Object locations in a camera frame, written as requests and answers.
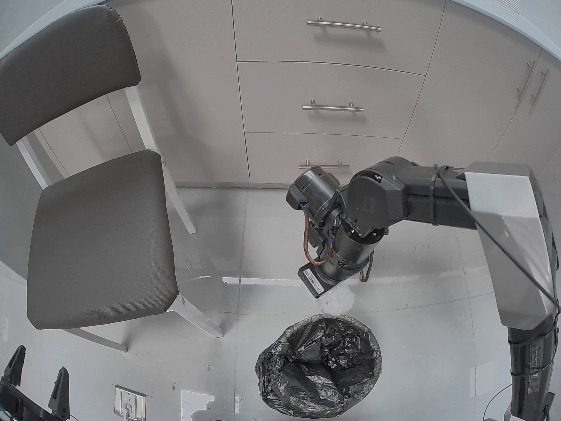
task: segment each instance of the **white chair frame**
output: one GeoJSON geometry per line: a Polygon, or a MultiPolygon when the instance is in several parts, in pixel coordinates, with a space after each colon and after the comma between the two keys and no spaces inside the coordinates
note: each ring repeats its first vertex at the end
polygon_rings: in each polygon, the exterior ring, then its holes
{"type": "MultiPolygon", "coordinates": [[[[147,150],[155,151],[162,156],[158,145],[156,144],[156,139],[154,138],[154,133],[150,128],[150,124],[148,123],[148,118],[146,117],[146,111],[144,110],[144,104],[142,102],[142,97],[140,92],[138,91],[138,86],[132,86],[125,88],[125,93],[127,95],[127,100],[129,101],[129,105],[131,107],[132,115],[135,118],[136,126],[138,127],[138,131],[140,136],[142,137],[144,147],[147,150]]],[[[44,167],[38,160],[37,155],[32,149],[27,137],[19,140],[17,142],[18,148],[23,156],[27,166],[32,171],[33,176],[39,183],[42,189],[50,186],[52,184],[51,180],[49,179],[44,167]]],[[[194,234],[196,232],[195,226],[187,213],[185,206],[181,202],[179,195],[177,193],[177,187],[175,182],[170,175],[167,166],[165,164],[165,160],[162,158],[162,171],[164,174],[164,185],[165,191],[168,194],[170,200],[173,203],[177,213],[183,224],[187,228],[189,234],[194,234]]],[[[184,319],[188,320],[189,322],[193,323],[195,326],[201,328],[206,333],[212,335],[215,338],[222,337],[224,334],[220,327],[214,324],[210,319],[208,319],[197,307],[187,301],[182,295],[179,295],[171,307],[167,310],[167,312],[176,312],[184,319]]],[[[122,345],[121,343],[116,343],[111,340],[104,339],[99,337],[91,332],[85,331],[84,329],[76,328],[76,329],[64,329],[67,332],[73,333],[83,339],[94,341],[100,345],[111,347],[123,353],[127,352],[127,347],[122,345]]]]}

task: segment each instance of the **chair seat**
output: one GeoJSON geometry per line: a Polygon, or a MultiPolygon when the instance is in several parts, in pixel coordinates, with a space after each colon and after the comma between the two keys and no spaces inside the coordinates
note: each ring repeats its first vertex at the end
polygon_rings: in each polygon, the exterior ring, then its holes
{"type": "Polygon", "coordinates": [[[178,294],[158,153],[128,154],[43,191],[27,272],[33,326],[156,315],[178,294]]]}

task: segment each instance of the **electrical outlet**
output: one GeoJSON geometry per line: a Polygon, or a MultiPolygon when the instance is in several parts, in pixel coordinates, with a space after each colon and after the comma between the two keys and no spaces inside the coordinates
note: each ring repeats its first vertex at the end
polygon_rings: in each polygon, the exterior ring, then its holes
{"type": "Polygon", "coordinates": [[[146,395],[115,385],[115,414],[130,421],[146,420],[146,395]]]}

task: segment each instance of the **metal handle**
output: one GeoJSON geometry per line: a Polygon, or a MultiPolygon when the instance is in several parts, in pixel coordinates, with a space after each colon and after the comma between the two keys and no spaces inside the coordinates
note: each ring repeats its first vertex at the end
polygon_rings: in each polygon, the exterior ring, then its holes
{"type": "Polygon", "coordinates": [[[364,108],[356,107],[353,102],[350,102],[349,106],[323,106],[321,104],[315,104],[315,100],[312,100],[312,104],[303,104],[302,109],[307,109],[309,111],[364,112],[364,108]]]}
{"type": "Polygon", "coordinates": [[[309,26],[329,26],[334,28],[352,28],[354,30],[365,30],[367,32],[381,32],[382,28],[379,26],[372,26],[366,22],[362,24],[347,24],[345,22],[329,22],[318,18],[317,20],[308,20],[309,26]]]}
{"type": "Polygon", "coordinates": [[[529,79],[532,76],[532,73],[534,71],[534,66],[536,65],[536,61],[532,62],[531,64],[528,63],[528,76],[526,77],[526,81],[524,81],[524,86],[522,86],[522,88],[517,88],[518,92],[520,92],[520,95],[518,96],[518,99],[521,100],[522,97],[524,96],[524,93],[526,92],[526,88],[528,87],[528,83],[529,83],[529,79]]]}
{"type": "Polygon", "coordinates": [[[298,168],[300,169],[308,169],[312,167],[321,167],[329,170],[330,168],[351,168],[350,165],[343,165],[341,161],[337,161],[337,165],[312,165],[310,161],[306,160],[306,165],[299,165],[298,168]]]}
{"type": "Polygon", "coordinates": [[[542,70],[541,74],[543,75],[543,81],[540,84],[540,88],[537,89],[537,94],[536,95],[532,94],[532,98],[534,99],[534,101],[532,102],[532,106],[536,106],[537,99],[540,97],[541,91],[543,90],[543,86],[545,86],[545,81],[548,80],[549,69],[547,69],[545,72],[542,70]]]}

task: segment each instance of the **black robotic arm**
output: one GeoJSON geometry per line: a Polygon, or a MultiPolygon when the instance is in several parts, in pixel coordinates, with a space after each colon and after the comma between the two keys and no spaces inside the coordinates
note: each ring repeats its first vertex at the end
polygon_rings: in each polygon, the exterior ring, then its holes
{"type": "Polygon", "coordinates": [[[356,173],[346,186],[313,167],[290,186],[287,202],[305,212],[305,242],[318,248],[317,259],[298,271],[316,298],[370,269],[376,245],[399,221],[478,229],[501,323],[508,327],[512,402],[505,421],[547,419],[557,349],[558,311],[550,301],[557,298],[557,249],[529,166],[476,162],[459,170],[392,157],[356,173]],[[521,264],[532,281],[518,269],[521,264]]]}

